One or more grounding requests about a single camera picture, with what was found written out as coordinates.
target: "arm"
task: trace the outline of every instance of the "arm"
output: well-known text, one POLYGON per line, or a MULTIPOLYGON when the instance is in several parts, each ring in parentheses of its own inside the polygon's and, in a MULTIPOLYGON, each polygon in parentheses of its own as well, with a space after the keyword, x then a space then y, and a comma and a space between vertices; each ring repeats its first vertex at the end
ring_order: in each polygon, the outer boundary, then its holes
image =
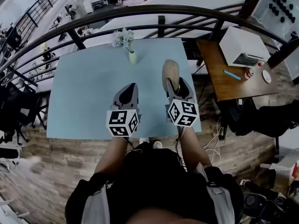
POLYGON ((212 165, 209 156, 200 145, 193 128, 185 127, 180 143, 185 165, 189 171, 195 170, 198 163, 201 163, 204 168, 212 165))
POLYGON ((128 144, 123 138, 113 137, 94 173, 116 174, 125 159, 127 146, 128 144))

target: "small bottle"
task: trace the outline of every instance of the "small bottle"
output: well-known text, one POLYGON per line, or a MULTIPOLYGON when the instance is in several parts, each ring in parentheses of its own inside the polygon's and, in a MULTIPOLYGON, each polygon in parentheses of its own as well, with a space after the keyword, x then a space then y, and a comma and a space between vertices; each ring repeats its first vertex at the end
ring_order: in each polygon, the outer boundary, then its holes
POLYGON ((256 64, 256 65, 252 66, 252 67, 249 69, 249 71, 245 72, 245 78, 246 78, 246 79, 249 79, 249 78, 253 77, 253 75, 254 75, 256 69, 257 69, 258 67, 260 67, 260 66, 262 66, 262 64, 261 64, 260 62, 259 62, 258 64, 256 64))

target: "black shirt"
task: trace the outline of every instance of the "black shirt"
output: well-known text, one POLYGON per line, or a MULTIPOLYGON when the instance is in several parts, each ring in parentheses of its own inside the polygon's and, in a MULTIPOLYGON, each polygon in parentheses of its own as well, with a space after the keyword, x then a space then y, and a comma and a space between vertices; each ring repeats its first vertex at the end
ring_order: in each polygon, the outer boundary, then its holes
MULTIPOLYGON (((211 182, 225 187, 231 194, 236 223, 242 216, 243 195, 231 175, 216 167, 205 169, 211 182)), ((134 213, 146 207, 174 212, 183 218, 216 224, 214 203, 201 174, 188 173, 178 155, 169 149, 132 151, 126 155, 117 176, 97 173, 90 181, 81 180, 66 208, 67 224, 79 224, 88 196, 107 185, 111 223, 125 223, 134 213)))

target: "wooden desk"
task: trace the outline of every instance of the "wooden desk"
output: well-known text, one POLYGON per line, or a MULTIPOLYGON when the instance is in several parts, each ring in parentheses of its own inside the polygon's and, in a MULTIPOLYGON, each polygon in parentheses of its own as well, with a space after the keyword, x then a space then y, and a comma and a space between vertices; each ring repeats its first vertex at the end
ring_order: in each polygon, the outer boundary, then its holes
POLYGON ((197 40, 197 45, 206 64, 218 101, 278 93, 276 77, 267 63, 257 68, 254 76, 247 80, 244 74, 248 68, 228 66, 218 42, 197 40), (224 70, 241 77, 241 80, 225 74, 224 70), (269 72, 272 79, 270 84, 265 82, 262 76, 263 70, 269 72))

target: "blue marker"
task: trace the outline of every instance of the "blue marker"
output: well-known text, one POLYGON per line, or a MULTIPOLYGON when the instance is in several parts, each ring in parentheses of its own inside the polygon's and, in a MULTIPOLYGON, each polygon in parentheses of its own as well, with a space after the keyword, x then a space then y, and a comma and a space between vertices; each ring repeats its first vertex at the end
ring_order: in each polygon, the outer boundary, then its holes
POLYGON ((227 74, 227 75, 229 75, 229 76, 231 76, 231 77, 233 77, 233 78, 235 78, 235 79, 237 79, 237 80, 241 80, 241 77, 236 76, 235 74, 233 74, 233 73, 231 73, 231 72, 229 72, 227 70, 224 70, 224 73, 227 74))

